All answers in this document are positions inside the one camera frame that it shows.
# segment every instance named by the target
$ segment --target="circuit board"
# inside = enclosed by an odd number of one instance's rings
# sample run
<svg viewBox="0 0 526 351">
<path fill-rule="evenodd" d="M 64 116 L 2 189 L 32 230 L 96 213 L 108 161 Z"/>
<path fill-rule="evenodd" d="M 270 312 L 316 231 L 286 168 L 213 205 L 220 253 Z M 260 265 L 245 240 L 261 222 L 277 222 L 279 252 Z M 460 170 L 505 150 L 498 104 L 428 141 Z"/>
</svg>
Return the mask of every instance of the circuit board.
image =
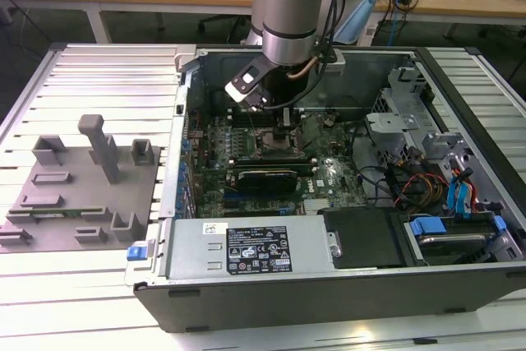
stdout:
<svg viewBox="0 0 526 351">
<path fill-rule="evenodd" d="M 202 180 L 196 197 L 197 218 L 270 215 L 315 215 L 327 207 L 363 206 L 365 192 L 345 149 L 350 122 L 333 122 L 326 113 L 305 117 L 286 138 L 273 140 L 268 127 L 234 127 L 227 118 L 213 118 L 194 140 L 195 173 Z M 312 173 L 298 174 L 295 188 L 281 194 L 246 194 L 233 184 L 233 160 L 287 159 L 310 161 Z"/>
</svg>

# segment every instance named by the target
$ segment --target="blue tab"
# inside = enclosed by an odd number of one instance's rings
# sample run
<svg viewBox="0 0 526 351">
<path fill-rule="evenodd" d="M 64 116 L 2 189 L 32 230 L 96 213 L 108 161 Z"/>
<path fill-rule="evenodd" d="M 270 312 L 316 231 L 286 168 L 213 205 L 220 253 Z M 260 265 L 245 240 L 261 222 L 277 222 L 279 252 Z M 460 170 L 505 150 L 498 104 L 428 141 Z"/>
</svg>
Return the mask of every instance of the blue tab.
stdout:
<svg viewBox="0 0 526 351">
<path fill-rule="evenodd" d="M 499 233 L 504 232 L 508 228 L 506 222 L 500 215 L 496 215 L 495 217 L 493 217 L 493 222 L 495 223 L 495 226 L 498 229 Z"/>
<path fill-rule="evenodd" d="M 440 217 L 418 217 L 410 224 L 415 236 L 430 233 L 446 233 L 445 226 Z"/>
<path fill-rule="evenodd" d="M 468 197 L 469 188 L 465 183 L 460 185 L 459 196 L 457 197 L 456 212 L 461 214 L 464 218 L 468 218 L 469 214 L 466 213 L 465 203 L 466 197 Z"/>
<path fill-rule="evenodd" d="M 413 234 L 415 236 L 420 236 L 422 233 L 424 233 L 423 229 L 422 229 L 422 226 L 420 225 L 420 223 L 416 220 L 414 221 L 411 221 L 409 223 L 409 226 L 411 226 L 411 230 L 413 231 Z"/>
<path fill-rule="evenodd" d="M 128 247 L 126 258 L 129 261 L 145 261 L 148 256 L 148 247 L 131 246 Z"/>
<path fill-rule="evenodd" d="M 457 177 L 453 177 L 450 183 L 450 189 L 447 192 L 447 208 L 450 210 L 454 209 L 454 192 L 457 189 L 456 186 Z"/>
</svg>

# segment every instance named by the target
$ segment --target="blue drive bracket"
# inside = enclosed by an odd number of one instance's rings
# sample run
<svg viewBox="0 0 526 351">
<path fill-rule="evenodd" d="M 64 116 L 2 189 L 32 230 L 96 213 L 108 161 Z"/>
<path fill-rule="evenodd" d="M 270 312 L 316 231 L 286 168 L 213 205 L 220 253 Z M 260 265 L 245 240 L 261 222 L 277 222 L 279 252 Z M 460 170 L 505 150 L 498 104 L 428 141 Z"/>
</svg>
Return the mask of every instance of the blue drive bracket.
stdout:
<svg viewBox="0 0 526 351">
<path fill-rule="evenodd" d="M 441 217 L 418 217 L 409 223 L 415 236 L 447 233 Z"/>
</svg>

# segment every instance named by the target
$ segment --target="gray block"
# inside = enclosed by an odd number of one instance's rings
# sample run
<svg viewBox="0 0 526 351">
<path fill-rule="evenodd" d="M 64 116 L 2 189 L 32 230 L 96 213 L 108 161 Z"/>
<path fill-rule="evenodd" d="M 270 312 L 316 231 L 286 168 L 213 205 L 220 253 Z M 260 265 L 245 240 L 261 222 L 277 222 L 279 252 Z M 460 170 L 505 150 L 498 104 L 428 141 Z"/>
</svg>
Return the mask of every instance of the gray block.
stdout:
<svg viewBox="0 0 526 351">
<path fill-rule="evenodd" d="M 24 229 L 13 228 L 5 230 L 0 229 L 0 246 L 27 246 L 32 239 L 31 235 Z"/>
<path fill-rule="evenodd" d="M 110 230 L 120 242 L 135 242 L 141 238 L 142 225 L 135 213 L 131 213 L 130 220 L 125 223 L 118 213 L 113 214 Z"/>
<path fill-rule="evenodd" d="M 108 235 L 99 226 L 79 226 L 76 229 L 74 238 L 80 243 L 105 243 Z"/>
<path fill-rule="evenodd" d="M 60 166 L 57 153 L 66 151 L 59 136 L 40 136 L 33 147 L 33 155 L 42 166 Z"/>
<path fill-rule="evenodd" d="M 23 196 L 20 202 L 22 207 L 60 207 L 64 202 L 60 195 Z"/>
<path fill-rule="evenodd" d="M 38 219 L 36 219 L 31 214 L 11 214 L 7 212 L 6 218 L 13 225 L 17 224 L 36 224 Z"/>
<path fill-rule="evenodd" d="M 110 148 L 106 136 L 102 132 L 104 119 L 99 114 L 85 114 L 79 121 L 79 132 L 86 135 L 90 140 L 91 146 L 100 166 L 108 179 L 108 182 L 115 184 L 118 182 L 118 166 L 115 151 Z"/>
<path fill-rule="evenodd" d="M 131 143 L 130 151 L 135 166 L 145 166 L 154 163 L 154 151 L 151 149 L 150 140 L 135 139 Z"/>
<path fill-rule="evenodd" d="M 113 219 L 113 213 L 108 209 L 108 207 L 100 207 L 98 211 L 82 211 L 82 219 L 86 221 L 111 221 Z"/>
<path fill-rule="evenodd" d="M 125 249 L 132 242 L 121 242 L 110 229 L 114 213 L 118 213 L 126 225 L 129 224 L 127 220 L 132 212 L 136 213 L 141 224 L 140 236 L 137 239 L 144 239 L 160 148 L 152 147 L 155 161 L 150 166 L 135 166 L 130 146 L 117 148 L 119 184 L 108 183 L 104 172 L 93 164 L 89 154 L 91 147 L 68 148 L 65 152 L 57 153 L 58 160 L 62 163 L 59 170 L 69 172 L 72 176 L 68 184 L 34 185 L 32 180 L 36 174 L 49 173 L 49 168 L 44 168 L 37 162 L 9 214 L 21 215 L 21 221 L 24 218 L 29 220 L 30 217 L 38 221 L 23 225 L 33 239 L 29 245 L 0 246 L 0 253 Z M 63 198 L 60 207 L 25 208 L 20 205 L 23 196 L 45 196 L 48 199 L 49 196 L 56 195 Z M 102 228 L 108 237 L 106 243 L 79 243 L 74 238 L 77 227 L 92 225 Z M 11 230 L 16 227 L 10 221 L 6 221 L 3 229 Z"/>
<path fill-rule="evenodd" d="M 115 145 L 115 139 L 113 139 L 112 135 L 105 135 L 105 136 L 106 136 L 106 141 L 108 142 L 109 152 L 111 155 L 115 155 L 115 158 L 118 163 L 118 148 Z M 100 165 L 99 158 L 97 157 L 97 154 L 95 153 L 95 151 L 93 150 L 90 151 L 90 157 L 93 160 L 94 164 Z"/>
<path fill-rule="evenodd" d="M 40 173 L 33 176 L 31 182 L 34 185 L 45 185 L 45 184 L 68 184 L 72 181 L 72 176 L 69 172 L 56 172 L 56 173 Z"/>
</svg>

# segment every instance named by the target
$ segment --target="floor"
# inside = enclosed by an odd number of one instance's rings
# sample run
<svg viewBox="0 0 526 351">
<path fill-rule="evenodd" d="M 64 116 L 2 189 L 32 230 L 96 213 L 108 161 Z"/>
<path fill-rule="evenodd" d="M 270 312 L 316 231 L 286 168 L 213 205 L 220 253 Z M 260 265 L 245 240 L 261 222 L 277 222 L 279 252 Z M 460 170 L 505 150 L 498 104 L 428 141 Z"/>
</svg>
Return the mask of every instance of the floor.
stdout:
<svg viewBox="0 0 526 351">
<path fill-rule="evenodd" d="M 30 18 L 55 42 L 93 43 L 90 25 L 83 12 L 30 10 Z M 140 12 L 106 12 L 114 43 L 199 43 L 224 44 L 233 27 L 234 19 L 215 21 L 206 25 L 205 33 L 197 31 L 197 24 L 206 16 L 188 14 L 165 14 L 164 31 L 157 30 L 155 15 Z M 38 54 L 47 50 L 46 39 L 21 15 L 15 12 L 13 23 L 1 26 L 0 34 L 0 122 L 23 90 L 39 64 Z M 409 22 L 394 35 L 393 45 L 432 47 L 476 47 L 493 64 L 496 70 L 508 78 L 520 60 L 526 56 L 525 43 L 517 35 L 518 27 L 459 25 L 453 39 L 443 36 L 446 25 L 437 23 Z M 485 29 L 487 34 L 480 37 Z M 232 43 L 243 39 L 248 24 L 239 27 Z M 374 45 L 387 45 L 390 26 L 383 28 L 375 38 Z M 514 75 L 511 85 L 526 96 L 526 64 Z"/>
</svg>

